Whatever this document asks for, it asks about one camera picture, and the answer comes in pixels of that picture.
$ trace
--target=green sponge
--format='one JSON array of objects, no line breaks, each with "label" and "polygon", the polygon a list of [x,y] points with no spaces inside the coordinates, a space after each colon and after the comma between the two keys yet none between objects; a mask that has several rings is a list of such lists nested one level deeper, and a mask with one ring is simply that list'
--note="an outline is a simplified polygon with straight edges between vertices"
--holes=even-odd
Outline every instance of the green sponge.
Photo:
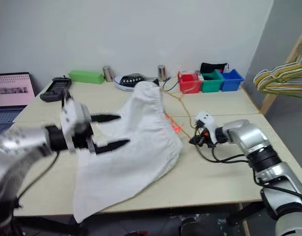
[{"label": "green sponge", "polygon": [[101,84],[104,82],[104,75],[99,72],[72,70],[68,73],[72,81]]}]

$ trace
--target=laptop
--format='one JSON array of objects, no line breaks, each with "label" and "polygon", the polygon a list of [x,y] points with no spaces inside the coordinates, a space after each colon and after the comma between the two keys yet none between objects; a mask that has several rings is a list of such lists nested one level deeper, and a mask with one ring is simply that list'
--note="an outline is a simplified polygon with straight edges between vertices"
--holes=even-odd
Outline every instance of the laptop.
[{"label": "laptop", "polygon": [[13,124],[34,97],[28,72],[0,74],[0,134]]}]

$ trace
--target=green block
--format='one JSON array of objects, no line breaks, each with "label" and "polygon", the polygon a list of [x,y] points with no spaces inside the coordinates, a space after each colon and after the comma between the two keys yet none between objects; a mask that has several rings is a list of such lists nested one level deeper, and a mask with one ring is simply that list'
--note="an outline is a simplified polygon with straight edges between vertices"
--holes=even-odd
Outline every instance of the green block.
[{"label": "green block", "polygon": [[72,81],[101,84],[104,82],[104,75],[99,72],[72,70],[68,73]]},{"label": "green block", "polygon": [[202,92],[218,92],[224,82],[224,78],[219,70],[212,73],[202,74],[204,81],[202,84]]}]

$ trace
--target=plastic bin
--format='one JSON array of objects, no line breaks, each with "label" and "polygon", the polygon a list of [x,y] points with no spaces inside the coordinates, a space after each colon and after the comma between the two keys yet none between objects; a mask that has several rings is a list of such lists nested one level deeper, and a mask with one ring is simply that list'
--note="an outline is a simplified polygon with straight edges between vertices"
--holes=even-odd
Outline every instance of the plastic bin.
[{"label": "plastic bin", "polygon": [[179,71],[177,78],[182,93],[199,93],[201,90],[198,71]]},{"label": "plastic bin", "polygon": [[202,74],[204,81],[202,83],[202,92],[218,92],[224,81],[219,70],[212,73]]},{"label": "plastic bin", "polygon": [[236,69],[233,69],[229,73],[222,73],[222,76],[224,78],[224,82],[221,89],[222,92],[237,91],[241,82],[244,81],[244,78],[239,74]]}]

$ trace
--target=laptop keyboard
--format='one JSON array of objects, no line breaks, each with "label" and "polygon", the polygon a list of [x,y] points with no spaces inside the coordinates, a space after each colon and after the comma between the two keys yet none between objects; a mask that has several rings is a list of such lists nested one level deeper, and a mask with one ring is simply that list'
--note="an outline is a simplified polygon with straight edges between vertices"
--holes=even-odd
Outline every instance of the laptop keyboard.
[{"label": "laptop keyboard", "polygon": [[0,112],[0,124],[12,123],[21,111]]}]

